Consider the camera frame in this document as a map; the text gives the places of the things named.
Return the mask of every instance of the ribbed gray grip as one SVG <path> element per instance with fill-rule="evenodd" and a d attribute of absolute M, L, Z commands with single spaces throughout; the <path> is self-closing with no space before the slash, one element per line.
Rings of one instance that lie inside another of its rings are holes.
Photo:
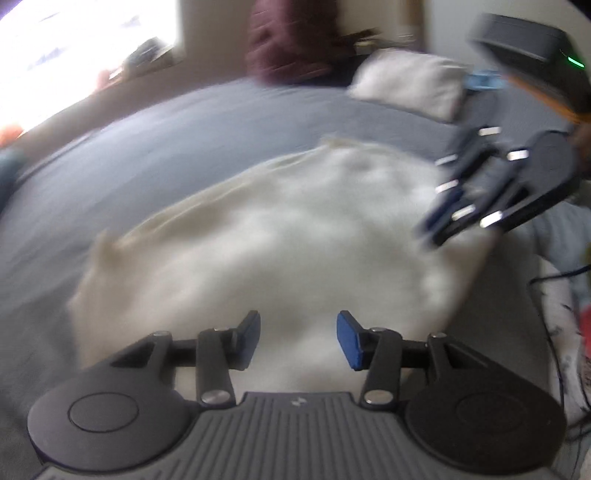
<path fill-rule="evenodd" d="M 113 480 L 468 480 L 420 450 L 400 420 L 357 407 L 348 393 L 249 393 L 231 410 L 208 411 L 169 454 Z M 558 480 L 548 469 L 515 480 Z M 38 480 L 95 476 L 47 468 Z"/>

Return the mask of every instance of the green indicator light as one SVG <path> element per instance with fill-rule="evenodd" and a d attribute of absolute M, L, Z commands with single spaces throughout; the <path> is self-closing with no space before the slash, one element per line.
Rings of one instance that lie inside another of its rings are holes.
<path fill-rule="evenodd" d="M 572 58 L 572 57 L 566 57 L 566 58 L 568 58 L 568 60 L 569 60 L 570 63 L 574 63 L 577 67 L 581 67 L 582 69 L 585 68 L 585 65 L 583 65 L 579 61 L 576 61 L 574 58 Z"/>

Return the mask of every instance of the metal pivot screw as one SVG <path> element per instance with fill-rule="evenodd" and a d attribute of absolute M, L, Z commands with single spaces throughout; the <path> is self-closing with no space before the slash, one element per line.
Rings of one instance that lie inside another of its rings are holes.
<path fill-rule="evenodd" d="M 207 405 L 222 405 L 232 396 L 225 390 L 209 390 L 201 395 L 201 401 Z"/>
<path fill-rule="evenodd" d="M 394 395 L 388 390 L 370 390 L 363 399 L 370 405 L 387 405 L 394 399 Z"/>

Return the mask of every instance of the maroon pillow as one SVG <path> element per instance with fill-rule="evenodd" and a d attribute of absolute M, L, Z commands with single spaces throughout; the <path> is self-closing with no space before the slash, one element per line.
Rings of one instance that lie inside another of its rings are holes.
<path fill-rule="evenodd" d="M 336 0 L 256 0 L 251 14 L 248 73 L 270 84 L 330 73 L 343 55 Z"/>

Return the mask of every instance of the window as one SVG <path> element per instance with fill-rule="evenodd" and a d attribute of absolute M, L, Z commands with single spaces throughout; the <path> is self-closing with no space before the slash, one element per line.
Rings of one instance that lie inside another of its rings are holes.
<path fill-rule="evenodd" d="M 0 20 L 0 128 L 89 96 L 150 38 L 177 41 L 176 0 L 23 0 Z"/>

